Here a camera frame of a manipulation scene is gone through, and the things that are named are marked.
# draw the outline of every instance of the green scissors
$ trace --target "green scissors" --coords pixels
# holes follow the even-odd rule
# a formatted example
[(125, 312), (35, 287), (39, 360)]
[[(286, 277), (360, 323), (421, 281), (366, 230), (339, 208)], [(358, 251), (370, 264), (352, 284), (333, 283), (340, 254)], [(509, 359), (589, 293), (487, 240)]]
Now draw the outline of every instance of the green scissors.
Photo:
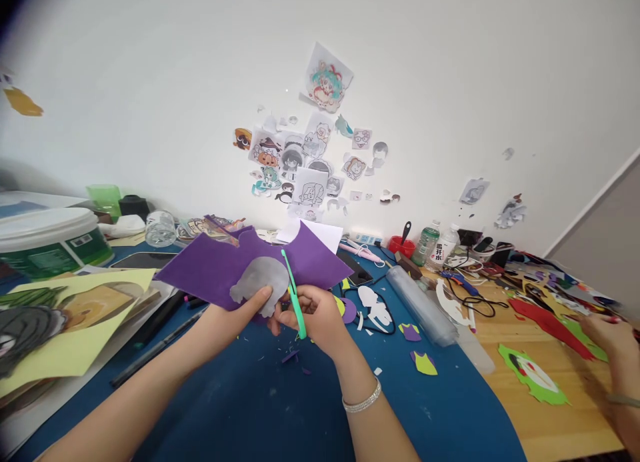
[(300, 302), (298, 301), (298, 289), (296, 288), (295, 281), (293, 280), (293, 274), (291, 272), (291, 266), (289, 265), (287, 254), (284, 249), (282, 249), (281, 252), (282, 256), (285, 258), (285, 262), (287, 263), (287, 270), (289, 271), (289, 296), (291, 298), (291, 304), (293, 304), (295, 318), (298, 319), (298, 336), (300, 339), (305, 339), (307, 337), (307, 328), (305, 327), (305, 320), (302, 316)]

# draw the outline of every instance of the green felt cutout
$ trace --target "green felt cutout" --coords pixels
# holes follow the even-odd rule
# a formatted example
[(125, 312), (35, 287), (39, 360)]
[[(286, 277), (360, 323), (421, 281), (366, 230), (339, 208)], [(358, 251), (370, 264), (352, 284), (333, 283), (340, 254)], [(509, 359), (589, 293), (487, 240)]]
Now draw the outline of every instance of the green felt cutout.
[(517, 352), (502, 344), (498, 347), (498, 352), (504, 358), (507, 366), (515, 372), (518, 380), (529, 387), (529, 393), (538, 401), (551, 405), (571, 405), (560, 387), (527, 354)]
[(604, 352), (604, 350), (602, 350), (600, 347), (598, 347), (590, 338), (588, 338), (588, 336), (584, 332), (582, 332), (582, 327), (580, 327), (580, 324), (578, 324), (578, 322), (566, 317), (563, 317), (560, 322), (562, 322), (562, 324), (564, 324), (564, 326), (569, 329), (569, 332), (574, 334), (576, 339), (582, 342), (585, 347), (589, 349), (589, 352), (591, 352), (596, 359), (600, 359), (602, 360), (602, 362), (609, 363), (607, 353)]

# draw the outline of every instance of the person's left hand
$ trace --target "person's left hand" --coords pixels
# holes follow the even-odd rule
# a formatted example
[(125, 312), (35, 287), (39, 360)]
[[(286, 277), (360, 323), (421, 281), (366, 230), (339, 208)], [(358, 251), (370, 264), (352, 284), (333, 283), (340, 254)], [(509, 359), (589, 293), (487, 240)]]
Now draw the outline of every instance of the person's left hand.
[(231, 312), (217, 305), (208, 306), (198, 322), (173, 344), (179, 363), (186, 371), (193, 371), (212, 360), (242, 332), (269, 299), (272, 290), (269, 285), (263, 287)]

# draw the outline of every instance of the table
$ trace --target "table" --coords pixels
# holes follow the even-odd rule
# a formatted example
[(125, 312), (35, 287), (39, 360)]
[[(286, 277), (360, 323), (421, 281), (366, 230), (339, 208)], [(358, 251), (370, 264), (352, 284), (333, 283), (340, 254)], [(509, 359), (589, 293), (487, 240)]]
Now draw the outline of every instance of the table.
[[(150, 249), (140, 244), (117, 250), (117, 255)], [(359, 262), (374, 277), (386, 272), (370, 261)], [(413, 322), (386, 279), (375, 290), (386, 300), (396, 323)], [(356, 292), (347, 296), (364, 310)], [(180, 308), (150, 346), (192, 313)], [(399, 330), (370, 336), (356, 328), (350, 324), (350, 334), (371, 368), (383, 370), (379, 376), (383, 390), (423, 460), (525, 460), (502, 405), (457, 345), (442, 348), (426, 339), (408, 342)], [(281, 359), (296, 349), (299, 362), (282, 364)], [(418, 373), (411, 350), (429, 354), (438, 376)], [(66, 434), (111, 394), (109, 380), (139, 355), (132, 344), (124, 346), (13, 460), (31, 461)], [(305, 375), (303, 367), (311, 375)], [(238, 340), (186, 382), (134, 460), (300, 458), (353, 460), (335, 368), (310, 340), (296, 341), (292, 330), (284, 328), (275, 338), (265, 327), (250, 324)]]
[[(423, 274), (438, 278), (426, 269)], [(462, 298), (467, 295), (462, 288), (455, 290)], [(492, 281), (478, 290), (488, 300), (508, 299), (504, 289)], [(576, 459), (623, 448), (606, 416), (605, 396), (611, 390), (608, 364), (582, 359), (534, 321), (516, 319), (512, 308), (496, 307), (494, 318), (476, 315), (475, 320), (476, 337), (496, 366), (484, 378), (509, 414), (529, 462)], [(530, 355), (562, 388), (572, 406), (552, 406), (531, 396), (498, 354), (500, 343)]]

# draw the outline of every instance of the water bottle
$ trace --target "water bottle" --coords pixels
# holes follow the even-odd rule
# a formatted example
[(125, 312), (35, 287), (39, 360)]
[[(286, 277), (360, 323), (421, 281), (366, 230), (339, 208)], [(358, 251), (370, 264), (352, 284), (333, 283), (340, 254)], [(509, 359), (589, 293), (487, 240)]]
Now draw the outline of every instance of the water bottle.
[(177, 234), (173, 216), (167, 211), (151, 212), (147, 216), (145, 240), (152, 247), (168, 247), (175, 242)]
[(460, 226), (458, 224), (452, 223), (449, 228), (440, 235), (438, 242), (436, 242), (429, 256), (429, 265), (434, 269), (440, 270), (449, 254), (455, 249), (455, 246), (460, 243), (460, 238), (458, 237), (459, 229)]
[(440, 238), (439, 228), (440, 221), (434, 219), (433, 222), (431, 222), (431, 225), (428, 225), (424, 229), (422, 229), (418, 247), (415, 248), (415, 251), (411, 256), (411, 260), (418, 267), (422, 267), (425, 264), (425, 262), (427, 261), (427, 257), (435, 247), (435, 243), (438, 242), (438, 238)]

